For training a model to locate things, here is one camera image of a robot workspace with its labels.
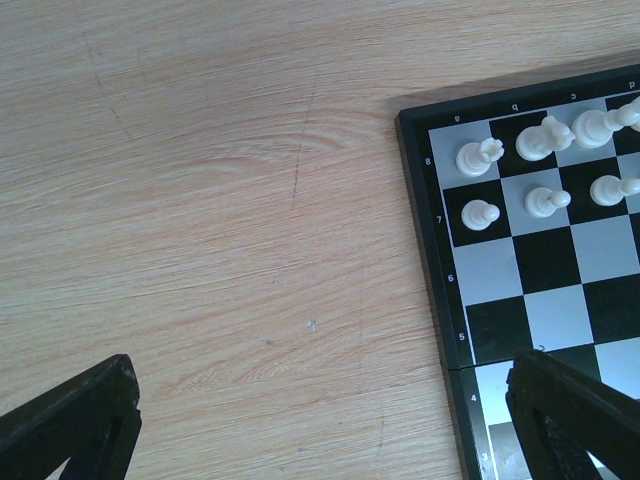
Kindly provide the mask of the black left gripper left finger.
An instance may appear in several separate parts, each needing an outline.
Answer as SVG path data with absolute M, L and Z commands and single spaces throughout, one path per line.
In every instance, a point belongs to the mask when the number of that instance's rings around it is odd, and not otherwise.
M 141 430 L 130 357 L 116 354 L 1 416 L 1 477 L 123 479 Z

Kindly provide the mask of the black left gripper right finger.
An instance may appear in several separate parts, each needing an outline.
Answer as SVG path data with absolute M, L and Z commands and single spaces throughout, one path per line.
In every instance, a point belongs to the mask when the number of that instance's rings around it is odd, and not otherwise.
M 639 402 L 539 350 L 519 350 L 506 402 L 531 477 L 639 477 Z

